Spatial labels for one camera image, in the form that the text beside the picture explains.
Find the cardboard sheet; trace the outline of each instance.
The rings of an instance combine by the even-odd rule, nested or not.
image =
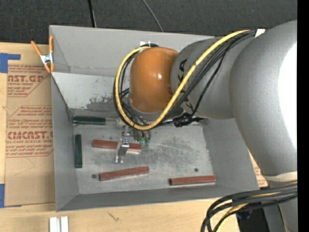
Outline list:
[[[0,43],[0,52],[21,55],[8,61],[4,205],[54,202],[51,76],[30,44]]]

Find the black cable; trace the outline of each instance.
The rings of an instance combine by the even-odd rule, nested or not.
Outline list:
[[[96,28],[97,27],[97,22],[96,22],[96,19],[95,19],[95,13],[94,13],[93,8],[92,8],[91,0],[88,0],[88,7],[89,7],[89,11],[90,11],[92,27]]]
[[[276,200],[276,201],[271,201],[271,202],[267,202],[267,203],[262,203],[262,204],[248,204],[244,207],[242,207],[241,209],[239,210],[236,210],[234,212],[231,212],[229,214],[227,214],[226,216],[224,216],[216,225],[216,227],[214,228],[214,230],[212,230],[211,228],[211,223],[210,223],[210,219],[212,218],[212,216],[210,217],[209,216],[209,209],[208,209],[208,212],[207,212],[207,215],[202,223],[202,226],[201,226],[201,232],[204,232],[205,231],[205,228],[207,227],[208,228],[208,231],[209,232],[216,232],[220,225],[222,224],[222,222],[227,218],[229,217],[230,215],[233,215],[235,213],[239,213],[239,212],[245,212],[245,211],[250,211],[250,210],[254,210],[254,209],[259,209],[259,208],[263,208],[263,207],[267,207],[267,206],[271,206],[271,205],[275,205],[275,204],[280,204],[280,203],[283,203],[283,202],[286,202],[286,201],[289,201],[291,199],[294,199],[297,197],[297,193],[294,193],[294,194],[290,194],[289,196],[285,197],[285,198],[281,198],[280,200]]]
[[[286,200],[289,198],[292,198],[297,195],[297,184],[291,184],[288,186],[284,187],[278,187],[278,188],[272,188],[272,189],[260,189],[260,190],[252,190],[252,191],[246,191],[246,192],[240,192],[240,193],[235,193],[231,195],[227,195],[225,197],[222,197],[215,201],[207,210],[206,217],[202,223],[201,231],[204,231],[205,226],[210,222],[210,219],[218,212],[236,206],[240,204],[246,204],[249,203],[250,205],[246,207],[250,207],[252,209],[252,204],[251,203],[257,203],[257,202],[266,202],[269,200]],[[221,205],[221,203],[224,203],[226,201],[232,200],[232,202]],[[242,212],[242,211],[247,211],[245,208],[239,209],[237,212]]]
[[[147,2],[145,0],[142,0],[142,2],[145,4],[145,6],[147,7],[147,9],[149,10],[149,12],[151,13],[151,15],[153,16],[153,18],[155,19],[157,25],[159,26],[161,32],[164,32],[158,19],[156,18],[155,14],[153,13],[152,9],[149,7],[149,5],[147,4]]]
[[[192,81],[190,86],[186,89],[185,93],[181,96],[181,98],[177,101],[176,105],[173,109],[178,109],[181,104],[187,99],[192,90],[196,87],[196,85],[200,82],[200,80],[204,77],[204,75],[208,72],[208,70],[219,60],[223,55],[227,53],[230,48],[233,48],[235,45],[239,44],[243,40],[246,40],[249,37],[252,37],[255,34],[254,31],[248,31],[242,33],[239,37],[235,38],[232,42],[224,42],[221,46],[214,50],[211,58],[207,59],[207,62],[204,66],[199,70],[195,79]]]

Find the black power cord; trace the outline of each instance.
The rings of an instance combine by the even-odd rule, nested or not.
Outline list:
[[[239,212],[251,211],[267,207],[270,205],[280,204],[297,197],[297,182],[291,183],[288,186],[280,188],[260,189],[254,191],[240,192],[232,195],[225,196],[215,201],[207,210],[206,217],[201,226],[201,232],[204,232],[207,228],[208,232],[218,231],[223,221]],[[218,212],[223,211],[227,208],[229,210],[217,223],[214,229],[211,227],[211,218]]]

